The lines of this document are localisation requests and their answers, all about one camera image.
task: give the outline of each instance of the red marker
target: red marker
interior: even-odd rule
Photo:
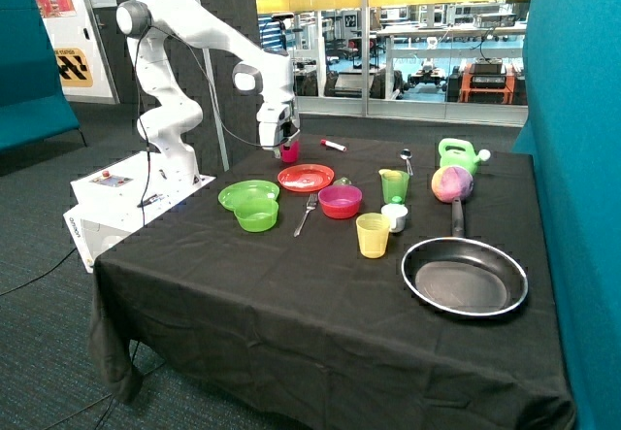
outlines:
[[[340,151],[346,151],[347,150],[346,146],[342,146],[340,144],[335,144],[334,142],[326,141],[325,139],[321,139],[321,145],[322,146],[326,146],[326,147],[331,147],[332,149],[336,149],[336,150],[340,150]]]

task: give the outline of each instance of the teal chair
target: teal chair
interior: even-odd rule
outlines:
[[[0,0],[0,73],[0,151],[79,130],[35,0]]]
[[[621,0],[532,0],[529,117],[577,428],[621,428]]]

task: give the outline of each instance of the green bowl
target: green bowl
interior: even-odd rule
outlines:
[[[223,189],[217,196],[217,200],[222,207],[231,212],[249,199],[268,198],[276,200],[280,188],[269,181],[251,180],[235,182]]]
[[[278,202],[265,197],[246,200],[235,208],[235,217],[249,233],[267,231],[276,224]]]

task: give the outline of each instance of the white cup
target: white cup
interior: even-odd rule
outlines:
[[[390,232],[399,233],[406,227],[408,207],[401,204],[387,204],[381,208],[381,214],[390,218]]]

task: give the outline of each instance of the red plate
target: red plate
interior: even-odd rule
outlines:
[[[278,182],[293,192],[315,192],[330,185],[334,171],[323,165],[295,165],[278,173]]]

